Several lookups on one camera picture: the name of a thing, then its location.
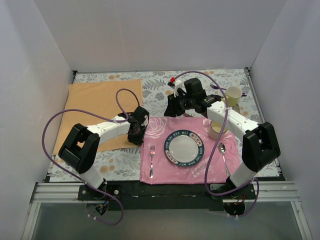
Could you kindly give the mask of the peach satin napkin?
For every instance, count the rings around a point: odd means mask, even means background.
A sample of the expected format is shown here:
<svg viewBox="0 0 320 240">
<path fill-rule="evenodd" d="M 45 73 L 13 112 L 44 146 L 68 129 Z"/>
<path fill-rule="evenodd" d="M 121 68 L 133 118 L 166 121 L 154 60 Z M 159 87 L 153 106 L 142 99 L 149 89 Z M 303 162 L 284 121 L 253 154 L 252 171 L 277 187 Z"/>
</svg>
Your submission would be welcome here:
<svg viewBox="0 0 320 240">
<path fill-rule="evenodd" d="M 123 109 L 133 112 L 138 106 L 137 101 L 143 102 L 143 88 L 141 79 L 74 83 L 68 87 L 68 98 L 65 109 L 80 109 L 99 116 L 112 119 L 121 109 L 116 102 L 116 92 L 119 89 L 129 89 L 136 94 L 134 97 L 128 91 L 121 91 L 118 100 Z M 75 124 L 90 126 L 102 123 L 97 117 L 76 111 L 66 112 L 62 116 L 53 155 L 57 155 L 70 130 Z"/>
</svg>

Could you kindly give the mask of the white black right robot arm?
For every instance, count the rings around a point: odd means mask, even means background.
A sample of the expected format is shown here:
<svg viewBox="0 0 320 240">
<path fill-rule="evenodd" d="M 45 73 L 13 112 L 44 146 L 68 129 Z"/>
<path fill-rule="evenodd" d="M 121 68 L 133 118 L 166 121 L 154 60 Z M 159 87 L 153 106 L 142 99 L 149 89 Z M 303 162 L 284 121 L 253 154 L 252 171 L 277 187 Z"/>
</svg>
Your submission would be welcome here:
<svg viewBox="0 0 320 240">
<path fill-rule="evenodd" d="M 221 124 L 241 140 L 242 163 L 227 177 L 225 184 L 209 191 L 215 197 L 228 195 L 232 199 L 239 198 L 256 174 L 281 154 L 273 125 L 247 119 L 228 107 L 225 97 L 208 95 L 198 78 L 185 82 L 172 78 L 168 86 L 173 89 L 173 94 L 168 96 L 164 116 L 178 117 L 186 110 L 194 110 Z"/>
</svg>

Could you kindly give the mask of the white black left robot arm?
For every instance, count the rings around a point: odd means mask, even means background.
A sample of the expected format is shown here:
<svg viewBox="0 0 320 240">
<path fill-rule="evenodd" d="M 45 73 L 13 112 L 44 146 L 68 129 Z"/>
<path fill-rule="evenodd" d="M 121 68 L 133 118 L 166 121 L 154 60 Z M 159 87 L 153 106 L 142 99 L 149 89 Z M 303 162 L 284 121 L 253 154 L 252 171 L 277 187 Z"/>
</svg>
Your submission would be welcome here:
<svg viewBox="0 0 320 240">
<path fill-rule="evenodd" d="M 95 200 L 101 200 L 107 191 L 106 180 L 94 166 L 99 146 L 124 135 L 129 143 L 141 146 L 149 118 L 150 113 L 138 106 L 133 112 L 120 113 L 110 121 L 88 126 L 77 123 L 71 128 L 58 156 L 78 173 L 83 182 L 90 185 L 86 187 L 86 192 Z"/>
</svg>

